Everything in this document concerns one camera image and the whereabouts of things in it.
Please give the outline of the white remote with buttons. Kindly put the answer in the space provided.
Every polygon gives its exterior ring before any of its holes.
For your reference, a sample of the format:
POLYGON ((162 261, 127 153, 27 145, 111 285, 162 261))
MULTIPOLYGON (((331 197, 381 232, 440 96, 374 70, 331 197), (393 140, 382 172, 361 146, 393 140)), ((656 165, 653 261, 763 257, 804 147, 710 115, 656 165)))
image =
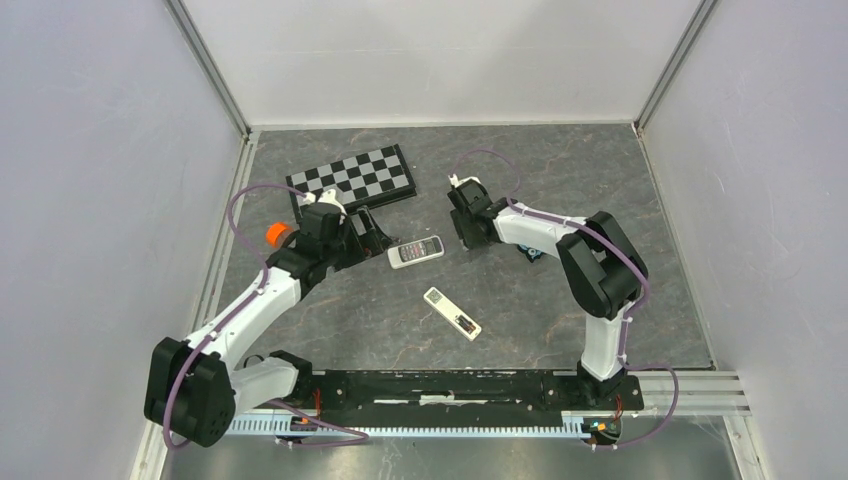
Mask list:
POLYGON ((438 235, 403 243, 387 251, 390 267, 395 270, 440 258, 444 253, 444 244, 438 235))

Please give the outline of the silver black AAA battery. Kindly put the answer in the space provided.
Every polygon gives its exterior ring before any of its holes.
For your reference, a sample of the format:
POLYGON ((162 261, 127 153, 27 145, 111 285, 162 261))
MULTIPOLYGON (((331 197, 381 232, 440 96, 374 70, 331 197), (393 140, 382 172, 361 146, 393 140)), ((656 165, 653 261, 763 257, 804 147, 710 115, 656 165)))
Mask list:
POLYGON ((456 319, 456 323, 457 323, 458 326, 460 326, 464 331, 466 331, 468 333, 472 333, 476 330, 475 324, 473 322, 471 322, 470 320, 468 320, 467 318, 463 317, 463 316, 459 316, 456 319))

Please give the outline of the slim white remote control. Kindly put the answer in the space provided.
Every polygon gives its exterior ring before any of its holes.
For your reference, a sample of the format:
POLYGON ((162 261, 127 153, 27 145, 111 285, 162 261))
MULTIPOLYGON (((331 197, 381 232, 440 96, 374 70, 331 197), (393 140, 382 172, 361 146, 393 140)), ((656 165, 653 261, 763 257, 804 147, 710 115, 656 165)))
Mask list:
POLYGON ((435 310, 440 316, 442 316, 453 328, 455 328, 467 340, 474 341, 480 335, 482 331, 480 325, 471 317, 469 317, 461 308, 459 308, 453 301, 447 298, 437 288, 429 288, 424 293, 423 299, 433 310, 435 310), (476 326, 476 330, 472 333, 464 331, 456 323, 456 319, 459 316, 463 316, 473 322, 476 326))

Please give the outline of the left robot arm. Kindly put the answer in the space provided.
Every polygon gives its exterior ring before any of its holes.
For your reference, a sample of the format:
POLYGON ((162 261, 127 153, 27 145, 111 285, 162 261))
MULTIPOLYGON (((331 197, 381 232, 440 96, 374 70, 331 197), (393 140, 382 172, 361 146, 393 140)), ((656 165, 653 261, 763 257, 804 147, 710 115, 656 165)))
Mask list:
POLYGON ((166 337, 151 357, 145 418, 172 437, 210 447, 233 419, 273 400, 306 405, 314 394, 304 363, 271 355, 241 368, 239 360, 268 327, 296 306, 328 272, 358 265, 388 251, 395 239, 365 207, 346 212, 319 201, 303 208, 297 229, 261 261, 256 279, 209 324, 183 340, 166 337))

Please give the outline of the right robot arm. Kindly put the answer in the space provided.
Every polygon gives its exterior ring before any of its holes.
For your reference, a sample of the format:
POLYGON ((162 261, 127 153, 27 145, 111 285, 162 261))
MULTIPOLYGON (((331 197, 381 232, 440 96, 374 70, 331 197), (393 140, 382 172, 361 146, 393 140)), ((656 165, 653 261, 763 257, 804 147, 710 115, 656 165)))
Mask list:
POLYGON ((509 198, 494 201, 476 177, 449 181, 450 215, 465 248, 515 245, 560 261, 586 314, 578 396, 591 408, 606 406, 626 375, 624 324, 648 292, 647 267, 616 219, 603 211, 559 217, 509 198))

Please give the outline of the black white chessboard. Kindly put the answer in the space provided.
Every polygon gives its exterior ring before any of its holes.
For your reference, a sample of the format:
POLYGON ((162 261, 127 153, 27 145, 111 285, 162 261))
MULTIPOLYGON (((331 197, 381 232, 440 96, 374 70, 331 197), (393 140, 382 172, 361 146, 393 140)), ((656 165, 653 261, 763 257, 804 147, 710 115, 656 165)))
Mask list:
POLYGON ((315 197, 335 190, 347 211, 362 206, 375 209, 417 195, 412 171, 398 144, 287 175, 285 184, 315 197))

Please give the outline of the orange plastic cup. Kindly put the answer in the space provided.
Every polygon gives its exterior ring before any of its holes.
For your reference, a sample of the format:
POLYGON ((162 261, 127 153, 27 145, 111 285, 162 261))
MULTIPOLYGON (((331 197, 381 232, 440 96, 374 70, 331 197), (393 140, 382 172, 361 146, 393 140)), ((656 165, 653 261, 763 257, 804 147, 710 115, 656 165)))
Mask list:
POLYGON ((265 233, 265 241, 272 248, 281 248, 294 229, 283 223, 277 222, 270 225, 265 233))

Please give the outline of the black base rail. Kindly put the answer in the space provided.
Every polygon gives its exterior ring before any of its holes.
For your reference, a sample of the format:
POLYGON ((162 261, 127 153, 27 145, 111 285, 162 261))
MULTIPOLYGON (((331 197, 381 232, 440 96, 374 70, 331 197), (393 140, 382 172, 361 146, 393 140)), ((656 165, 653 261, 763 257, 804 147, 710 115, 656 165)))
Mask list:
POLYGON ((586 374, 541 369, 326 370, 298 380, 283 400, 349 428, 554 427, 564 412, 645 406, 633 375, 597 385, 586 374))

